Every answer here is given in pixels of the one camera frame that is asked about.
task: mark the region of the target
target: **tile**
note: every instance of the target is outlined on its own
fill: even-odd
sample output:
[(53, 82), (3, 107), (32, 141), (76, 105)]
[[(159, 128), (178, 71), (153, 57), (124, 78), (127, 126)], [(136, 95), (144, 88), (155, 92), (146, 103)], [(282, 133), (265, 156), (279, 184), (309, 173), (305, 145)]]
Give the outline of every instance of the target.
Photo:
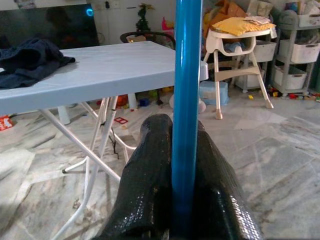
[(266, 137), (238, 151), (230, 164), (249, 199), (311, 162), (312, 156)]
[(250, 201), (265, 238), (317, 239), (320, 236), (320, 180), (311, 163)]
[(18, 191), (34, 157), (32, 152), (18, 148), (0, 153), (0, 234), (22, 200)]
[[(106, 174), (99, 173), (86, 211), (77, 219), (75, 225), (66, 231), (65, 236), (76, 234), (79, 235), (77, 239), (88, 239), (99, 230), (107, 216), (107, 192), (108, 200), (114, 201), (118, 189), (116, 184), (109, 183), (107, 190), (106, 181)], [(24, 229), (28, 229), (31, 239), (44, 239), (44, 236), (51, 238), (76, 211), (82, 195), (83, 174), (66, 175), (34, 183), (30, 185), (29, 191), (17, 208), (14, 220), (19, 221)], [(17, 239), (16, 232), (10, 228), (5, 232), (6, 239)]]
[(275, 126), (277, 139), (309, 155), (320, 155), (320, 127), (299, 117), (292, 117)]

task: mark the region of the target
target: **high chair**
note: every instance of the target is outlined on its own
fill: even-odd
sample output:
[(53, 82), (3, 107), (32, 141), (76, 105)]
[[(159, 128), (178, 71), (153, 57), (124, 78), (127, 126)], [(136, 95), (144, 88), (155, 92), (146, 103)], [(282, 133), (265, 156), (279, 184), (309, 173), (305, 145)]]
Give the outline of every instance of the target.
[[(228, 33), (220, 33), (213, 30), (209, 30), (208, 36), (206, 39), (206, 55), (204, 57), (204, 62), (208, 61), (210, 54), (213, 53), (214, 59), (214, 81), (215, 81), (215, 98), (216, 98), (216, 119), (221, 120), (223, 119), (223, 115), (221, 112), (221, 105), (220, 105), (220, 81), (243, 76), (243, 75), (257, 75), (258, 81), (260, 83), (260, 87), (263, 93), (263, 97), (265, 100), (265, 106), (268, 109), (273, 109), (274, 106), (272, 105), (267, 90), (262, 79), (260, 69), (258, 63), (256, 61), (256, 57), (254, 54), (254, 48), (256, 46), (256, 37), (263, 36), (270, 34), (270, 30), (264, 31), (253, 31), (253, 32), (246, 32), (240, 36), (231, 35)], [(226, 52), (224, 49), (223, 39), (241, 39), (242, 42), (245, 43), (246, 48), (243, 50), (240, 46), (235, 48), (234, 52)], [(228, 57), (236, 57), (236, 65), (235, 68), (232, 70), (224, 70), (219, 71), (219, 59), (218, 59), (218, 51), (221, 52), (223, 55)], [(240, 57), (242, 55), (249, 55), (253, 66), (247, 68), (240, 68), (238, 69)]]

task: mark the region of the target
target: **red toy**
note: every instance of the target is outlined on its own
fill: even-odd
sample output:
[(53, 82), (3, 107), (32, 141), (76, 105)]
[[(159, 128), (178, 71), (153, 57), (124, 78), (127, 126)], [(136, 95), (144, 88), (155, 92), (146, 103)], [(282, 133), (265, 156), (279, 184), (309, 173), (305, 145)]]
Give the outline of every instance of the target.
[(0, 116), (0, 131), (12, 128), (14, 126), (8, 115)]

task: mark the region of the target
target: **yellow cushion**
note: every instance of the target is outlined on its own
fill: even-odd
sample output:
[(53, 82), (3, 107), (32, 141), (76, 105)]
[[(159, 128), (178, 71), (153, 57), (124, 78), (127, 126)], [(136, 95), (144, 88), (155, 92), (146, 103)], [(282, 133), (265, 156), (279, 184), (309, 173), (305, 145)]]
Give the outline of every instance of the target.
[(219, 32), (240, 36), (246, 32), (263, 31), (276, 26), (272, 23), (258, 26), (244, 20), (244, 17), (230, 17), (226, 20), (217, 22), (216, 24), (212, 25), (212, 27), (214, 30)]

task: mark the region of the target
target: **folding table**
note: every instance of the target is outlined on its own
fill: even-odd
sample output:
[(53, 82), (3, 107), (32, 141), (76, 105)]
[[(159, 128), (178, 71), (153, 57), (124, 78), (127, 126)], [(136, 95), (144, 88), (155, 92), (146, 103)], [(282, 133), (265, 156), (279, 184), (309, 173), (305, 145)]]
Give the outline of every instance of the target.
[[(120, 181), (120, 177), (102, 161), (116, 114), (117, 96), (175, 84), (175, 51), (153, 42), (76, 48), (62, 52), (66, 56), (75, 57), (76, 63), (58, 69), (54, 74), (31, 87), (0, 89), (0, 116), (39, 110), (95, 163), (90, 177), (89, 165), (86, 168), (87, 182), (81, 206), (53, 237), (53, 240), (59, 239), (85, 209), (99, 168), (117, 182)], [(201, 81), (208, 79), (208, 66), (204, 62), (201, 63), (199, 79)], [(96, 114), (86, 103), (96, 99), (103, 99), (99, 114)], [(81, 103), (97, 119), (89, 147), (48, 110), (73, 103)], [(95, 154), (92, 149), (105, 116), (101, 144), (98, 154)], [(115, 137), (125, 149), (130, 148), (119, 137)]]

